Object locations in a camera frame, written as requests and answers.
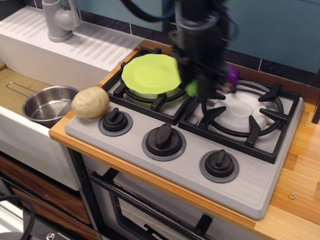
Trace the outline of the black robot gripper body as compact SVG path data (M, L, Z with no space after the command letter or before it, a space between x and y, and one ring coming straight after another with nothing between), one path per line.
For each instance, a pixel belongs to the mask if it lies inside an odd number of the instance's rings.
M222 83L227 76L225 48L229 43L230 25L217 23L200 29L181 28L171 31L169 39L173 56L193 59L198 64L198 74Z

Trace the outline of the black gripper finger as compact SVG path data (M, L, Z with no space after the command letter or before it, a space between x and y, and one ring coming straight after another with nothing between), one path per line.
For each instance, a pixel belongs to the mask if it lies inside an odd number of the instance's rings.
M176 57L177 68L181 79L181 86L198 85L198 63L190 58Z
M209 99L217 99L217 90L221 90L222 85L219 81L212 80L205 75L197 77L197 97L201 103L206 103Z

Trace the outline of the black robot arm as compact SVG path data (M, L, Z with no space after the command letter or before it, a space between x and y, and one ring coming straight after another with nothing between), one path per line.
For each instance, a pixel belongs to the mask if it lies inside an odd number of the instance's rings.
M227 83L233 83L225 51L239 28L224 1L172 0L170 10L158 16L145 12L131 0L124 0L122 4L146 22L159 22L175 16L177 30L171 31L168 37L181 86L189 96L206 103Z

